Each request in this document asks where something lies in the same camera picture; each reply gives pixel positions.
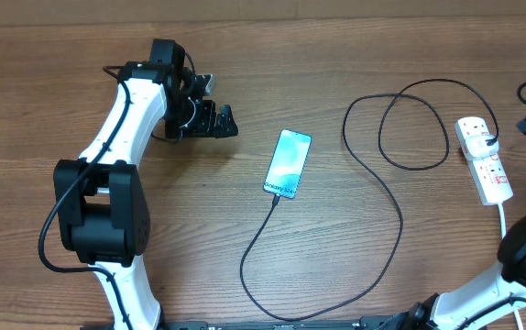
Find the blue Samsung Galaxy smartphone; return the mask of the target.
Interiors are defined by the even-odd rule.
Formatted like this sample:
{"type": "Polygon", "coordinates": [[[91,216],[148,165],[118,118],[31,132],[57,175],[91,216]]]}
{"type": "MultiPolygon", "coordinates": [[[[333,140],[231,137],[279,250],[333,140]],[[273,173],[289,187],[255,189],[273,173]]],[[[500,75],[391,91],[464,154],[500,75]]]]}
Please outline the blue Samsung Galaxy smartphone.
{"type": "Polygon", "coordinates": [[[294,199],[311,144],[311,136],[283,129],[268,167],[263,190],[280,197],[294,199]]]}

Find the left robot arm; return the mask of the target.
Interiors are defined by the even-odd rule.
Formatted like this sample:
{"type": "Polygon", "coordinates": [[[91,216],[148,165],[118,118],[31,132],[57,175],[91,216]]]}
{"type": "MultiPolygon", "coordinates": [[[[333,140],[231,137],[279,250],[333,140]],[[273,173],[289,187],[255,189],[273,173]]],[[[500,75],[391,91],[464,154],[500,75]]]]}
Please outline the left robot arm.
{"type": "Polygon", "coordinates": [[[239,129],[230,106],[209,98],[214,77],[197,74],[172,39],[154,39],[148,60],[104,71],[116,79],[115,102],[79,158],[57,163],[56,203],[39,234],[38,255],[54,272],[97,277],[114,315],[109,328],[164,329],[143,258],[150,215],[140,161],[158,124],[169,142],[230,138],[239,129]]]}

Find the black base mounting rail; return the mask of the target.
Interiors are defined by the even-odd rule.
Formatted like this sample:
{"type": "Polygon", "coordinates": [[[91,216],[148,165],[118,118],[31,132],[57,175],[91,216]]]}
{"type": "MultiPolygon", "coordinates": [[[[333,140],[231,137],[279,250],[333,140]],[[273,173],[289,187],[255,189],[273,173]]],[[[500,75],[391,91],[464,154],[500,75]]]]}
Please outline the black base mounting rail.
{"type": "Polygon", "coordinates": [[[307,321],[307,322],[246,322],[208,324],[200,322],[160,323],[158,329],[164,330],[374,330],[400,329],[408,317],[408,312],[396,315],[362,316],[353,321],[307,321]]]}

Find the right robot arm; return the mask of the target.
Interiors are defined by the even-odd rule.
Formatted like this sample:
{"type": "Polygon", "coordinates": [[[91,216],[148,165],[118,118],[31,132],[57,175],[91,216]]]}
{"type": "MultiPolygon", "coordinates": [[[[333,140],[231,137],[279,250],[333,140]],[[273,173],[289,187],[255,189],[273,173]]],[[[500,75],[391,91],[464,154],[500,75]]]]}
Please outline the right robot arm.
{"type": "MultiPolygon", "coordinates": [[[[501,207],[513,191],[496,147],[483,144],[484,120],[466,117],[455,133],[466,156],[482,204],[501,207]]],[[[462,287],[435,294],[398,313],[384,329],[482,329],[506,314],[526,308],[526,215],[512,227],[503,226],[497,262],[462,287]]]]}

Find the white power strip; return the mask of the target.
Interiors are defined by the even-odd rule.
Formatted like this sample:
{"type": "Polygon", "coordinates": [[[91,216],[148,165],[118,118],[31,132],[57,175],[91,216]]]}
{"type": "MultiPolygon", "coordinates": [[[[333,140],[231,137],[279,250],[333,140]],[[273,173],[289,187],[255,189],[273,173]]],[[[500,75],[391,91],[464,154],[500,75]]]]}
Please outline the white power strip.
{"type": "MultiPolygon", "coordinates": [[[[485,120],[474,116],[459,119],[455,123],[455,133],[463,154],[463,145],[467,137],[491,135],[485,120]]],[[[483,205],[502,204],[513,196],[499,153],[483,159],[466,161],[483,205]]]]}

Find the white charger plug adapter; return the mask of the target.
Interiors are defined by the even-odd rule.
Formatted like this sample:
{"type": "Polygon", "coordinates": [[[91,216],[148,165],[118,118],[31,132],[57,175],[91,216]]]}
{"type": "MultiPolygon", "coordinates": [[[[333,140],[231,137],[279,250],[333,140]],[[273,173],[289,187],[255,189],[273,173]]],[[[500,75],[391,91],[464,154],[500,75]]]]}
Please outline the white charger plug adapter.
{"type": "Polygon", "coordinates": [[[481,160],[499,152],[498,139],[491,135],[467,137],[463,150],[467,160],[481,160]]]}

